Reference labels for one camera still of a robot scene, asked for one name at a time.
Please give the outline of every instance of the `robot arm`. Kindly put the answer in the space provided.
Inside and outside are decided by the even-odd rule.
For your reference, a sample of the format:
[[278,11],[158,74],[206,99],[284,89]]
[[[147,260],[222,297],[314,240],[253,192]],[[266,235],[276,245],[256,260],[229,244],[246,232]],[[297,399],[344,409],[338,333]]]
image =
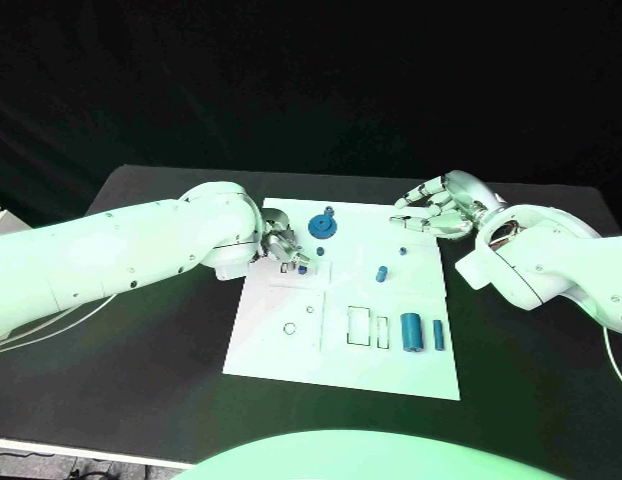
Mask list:
[[[601,238],[581,219],[555,208],[509,206],[465,172],[454,171],[439,179],[455,208],[418,221],[422,231],[448,239],[478,229],[475,249],[455,265],[470,286],[480,289],[491,283],[526,310],[563,295],[607,328],[622,333],[622,237]],[[418,187],[396,207],[428,196]]]
[[[248,263],[268,255],[271,243],[278,256],[282,244],[291,252],[285,260],[305,265],[286,217],[272,222],[263,216],[243,188],[216,182],[180,200],[0,236],[0,336],[46,315],[186,273],[199,263],[216,269],[220,280],[240,277]],[[285,240],[272,242],[278,236]]]

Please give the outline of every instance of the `table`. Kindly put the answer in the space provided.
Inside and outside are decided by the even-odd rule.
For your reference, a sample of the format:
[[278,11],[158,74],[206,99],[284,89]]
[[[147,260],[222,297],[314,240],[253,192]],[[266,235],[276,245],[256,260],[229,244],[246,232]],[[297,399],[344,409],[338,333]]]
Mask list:
[[[88,214],[219,180],[243,185],[259,204],[386,204],[421,182],[124,166]],[[562,208],[618,233],[595,189],[491,185],[510,202]],[[565,477],[622,477],[622,386],[598,324],[566,299],[526,312],[493,287],[472,291],[454,268],[472,238],[439,245],[462,401],[223,375],[243,279],[219,282],[199,266],[0,356],[0,445],[186,466],[272,435],[366,429],[467,445]],[[611,338],[622,368],[622,336]]]

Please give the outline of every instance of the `black curtain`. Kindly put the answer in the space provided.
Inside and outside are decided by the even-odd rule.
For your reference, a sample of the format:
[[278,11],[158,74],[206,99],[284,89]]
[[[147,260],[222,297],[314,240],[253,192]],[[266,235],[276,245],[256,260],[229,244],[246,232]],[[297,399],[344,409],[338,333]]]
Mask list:
[[622,2],[0,1],[0,204],[124,164],[599,187],[622,223]]

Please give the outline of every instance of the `white cable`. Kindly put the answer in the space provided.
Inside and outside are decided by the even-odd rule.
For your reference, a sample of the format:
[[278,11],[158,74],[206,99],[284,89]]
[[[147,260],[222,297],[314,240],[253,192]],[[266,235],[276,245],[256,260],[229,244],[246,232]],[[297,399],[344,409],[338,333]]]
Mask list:
[[609,333],[607,331],[607,327],[602,327],[602,329],[604,329],[604,344],[607,345],[607,354],[609,355],[611,365],[614,367],[614,371],[617,372],[618,379],[621,380],[621,383],[622,383],[621,370],[618,369],[618,365],[617,365],[617,362],[614,360],[614,354],[611,353]]
[[28,342],[26,343],[21,343],[18,345],[14,345],[13,347],[8,347],[8,348],[4,348],[2,350],[0,350],[0,353],[2,352],[7,352],[8,350],[14,350],[15,348],[20,348],[20,347],[24,347],[26,345],[31,345],[33,343],[37,343],[37,342],[41,342],[43,340],[46,340],[47,338],[52,338],[54,335],[59,335],[60,333],[63,333],[66,330],[69,330],[69,328],[73,328],[79,323],[82,323],[89,317],[92,317],[92,315],[95,315],[95,313],[98,313],[98,311],[102,309],[102,307],[113,300],[113,297],[116,296],[116,294],[113,294],[106,300],[105,302],[102,303],[102,305],[99,305],[99,307],[88,314],[85,315],[85,317],[80,318],[80,320],[76,320],[70,325],[67,325],[66,327],[63,327],[60,330],[57,330],[54,333],[50,333],[49,335],[46,335],[44,337],[40,337],[40,338],[36,338],[34,340],[30,340]]
[[20,340],[23,337],[27,337],[31,333],[37,332],[41,330],[44,327],[49,327],[60,318],[63,318],[70,312],[73,312],[77,309],[77,307],[69,308],[64,312],[62,312],[54,318],[49,319],[43,324],[37,325],[31,330],[27,330],[26,332],[20,333],[14,337],[4,338],[0,341],[0,347],[5,345],[7,343],[14,342],[15,340]]

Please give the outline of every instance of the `blue object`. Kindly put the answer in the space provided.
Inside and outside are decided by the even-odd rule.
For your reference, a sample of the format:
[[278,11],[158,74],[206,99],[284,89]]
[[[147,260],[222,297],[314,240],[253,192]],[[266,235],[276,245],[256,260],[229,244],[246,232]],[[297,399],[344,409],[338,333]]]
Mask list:
[[444,346],[444,322],[434,320],[434,343],[436,350],[445,350]]
[[403,313],[402,322],[402,348],[406,352],[423,350],[422,319],[416,313]]
[[383,283],[386,281],[386,276],[387,276],[387,267],[380,267],[379,273],[376,274],[376,281],[379,283]]
[[317,215],[308,222],[308,233],[320,240],[325,240],[336,234],[337,222],[333,219],[334,214],[333,208],[325,207],[324,214]]

